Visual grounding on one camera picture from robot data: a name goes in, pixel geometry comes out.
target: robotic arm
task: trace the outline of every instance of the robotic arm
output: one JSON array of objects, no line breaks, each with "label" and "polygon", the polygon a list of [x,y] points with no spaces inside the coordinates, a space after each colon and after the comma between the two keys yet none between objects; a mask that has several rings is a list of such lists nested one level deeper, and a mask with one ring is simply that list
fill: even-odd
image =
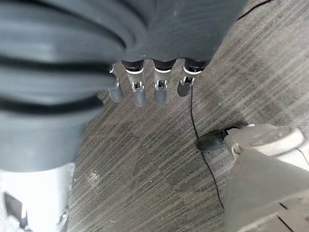
[{"label": "robotic arm", "polygon": [[152,59],[155,100],[163,106],[169,72],[183,58],[178,93],[186,96],[245,3],[0,1],[0,230],[67,230],[84,129],[104,109],[96,94],[124,99],[112,64],[122,61],[143,106],[143,61]]}]

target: silver metal joint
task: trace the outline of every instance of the silver metal joint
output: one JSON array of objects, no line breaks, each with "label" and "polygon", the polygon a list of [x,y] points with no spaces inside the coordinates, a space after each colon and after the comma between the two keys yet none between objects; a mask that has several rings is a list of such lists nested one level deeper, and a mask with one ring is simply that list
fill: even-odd
[{"label": "silver metal joint", "polygon": [[156,90],[167,89],[171,70],[159,70],[154,68],[154,86]]},{"label": "silver metal joint", "polygon": [[139,82],[133,81],[131,83],[131,86],[132,86],[133,92],[136,92],[137,90],[144,91],[144,83],[142,81],[139,81]]},{"label": "silver metal joint", "polygon": [[187,70],[185,67],[182,69],[180,83],[184,86],[185,83],[189,83],[189,86],[193,85],[195,78],[198,74],[200,74],[202,71],[198,72],[191,72]]},{"label": "silver metal joint", "polygon": [[168,88],[168,81],[167,80],[157,80],[156,83],[154,84],[155,89],[167,89]]}]

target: black wire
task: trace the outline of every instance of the black wire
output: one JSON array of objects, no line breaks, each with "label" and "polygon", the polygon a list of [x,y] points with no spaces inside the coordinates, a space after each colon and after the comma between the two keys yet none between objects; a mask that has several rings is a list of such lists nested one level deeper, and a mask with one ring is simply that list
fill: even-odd
[{"label": "black wire", "polygon": [[217,185],[217,181],[216,181],[216,179],[214,178],[214,174],[213,174],[213,172],[212,172],[212,170],[211,170],[211,167],[210,167],[210,166],[209,166],[209,164],[207,163],[207,161],[206,161],[206,159],[205,159],[205,156],[204,156],[203,152],[201,152],[201,156],[202,156],[202,158],[203,158],[203,160],[204,160],[204,162],[205,162],[206,166],[208,167],[208,169],[209,169],[209,171],[210,171],[210,173],[211,173],[211,175],[212,175],[214,185],[216,186],[217,196],[218,196],[218,199],[219,199],[220,205],[221,205],[221,206],[222,206],[222,208],[224,209],[224,206],[223,206],[223,203],[222,203],[222,200],[221,200],[220,194],[219,194],[219,188],[218,188],[218,185]]},{"label": "black wire", "polygon": [[237,21],[240,20],[240,19],[242,19],[244,16],[246,16],[247,14],[249,14],[249,13],[250,13],[251,11],[253,11],[254,9],[258,8],[259,6],[262,6],[262,5],[264,5],[264,4],[266,4],[266,3],[269,3],[269,2],[271,2],[271,1],[273,1],[273,0],[266,0],[266,1],[263,1],[263,2],[261,2],[261,3],[257,4],[257,5],[255,5],[255,6],[252,7],[249,11],[247,11],[247,12],[244,13],[242,16],[240,16],[240,17],[237,19]]},{"label": "black wire", "polygon": [[192,125],[194,128],[195,136],[198,139],[198,133],[197,133],[197,128],[195,127],[194,119],[193,119],[193,113],[192,113],[192,99],[193,99],[193,86],[191,86],[191,120],[192,120]]},{"label": "black wire", "polygon": [[[193,113],[192,113],[192,99],[193,99],[193,86],[191,86],[191,104],[190,104],[190,110],[191,110],[191,120],[192,120],[192,125],[193,125],[193,128],[194,128],[194,132],[195,132],[195,135],[198,139],[198,133],[197,133],[197,128],[195,127],[195,122],[194,122],[194,118],[193,118]],[[217,185],[217,181],[216,181],[216,178],[214,177],[214,174],[209,166],[209,164],[207,163],[206,161],[206,158],[204,157],[204,154],[201,152],[201,156],[208,168],[208,170],[210,171],[211,173],[211,176],[213,178],[213,181],[214,181],[214,185],[216,186],[216,191],[217,191],[217,196],[218,196],[218,199],[219,199],[219,202],[220,202],[220,205],[222,206],[222,208],[224,209],[224,206],[223,206],[223,203],[222,203],[222,200],[221,200],[221,197],[220,197],[220,193],[219,193],[219,188],[218,188],[218,185]]]}]

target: white robot part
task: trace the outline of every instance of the white robot part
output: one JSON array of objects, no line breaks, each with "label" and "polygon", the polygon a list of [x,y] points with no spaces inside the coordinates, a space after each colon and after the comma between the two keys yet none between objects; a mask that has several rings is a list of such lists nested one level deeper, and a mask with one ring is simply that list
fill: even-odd
[{"label": "white robot part", "polygon": [[263,124],[227,132],[225,144],[235,159],[240,153],[254,149],[309,171],[309,143],[298,128]]},{"label": "white robot part", "polygon": [[26,218],[26,231],[63,231],[69,217],[74,169],[75,164],[69,163],[41,172],[0,171],[1,200],[5,201],[7,217],[15,221]]},{"label": "white robot part", "polygon": [[307,232],[308,142],[297,128],[255,125],[228,130],[235,158],[225,194],[229,232]]}]

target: gray carpet floor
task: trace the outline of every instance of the gray carpet floor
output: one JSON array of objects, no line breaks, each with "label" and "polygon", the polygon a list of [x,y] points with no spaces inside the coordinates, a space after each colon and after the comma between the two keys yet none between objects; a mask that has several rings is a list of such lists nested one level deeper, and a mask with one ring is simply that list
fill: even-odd
[{"label": "gray carpet floor", "polygon": [[[224,231],[212,177],[194,145],[190,96],[177,94],[182,65],[173,68],[164,108],[154,102],[151,61],[143,108],[116,67],[126,101],[100,95],[106,109],[87,128],[70,232]],[[273,0],[238,21],[196,81],[193,109],[200,135],[237,121],[293,125],[308,135],[309,1]],[[224,199],[233,159],[225,149],[206,159]]]}]

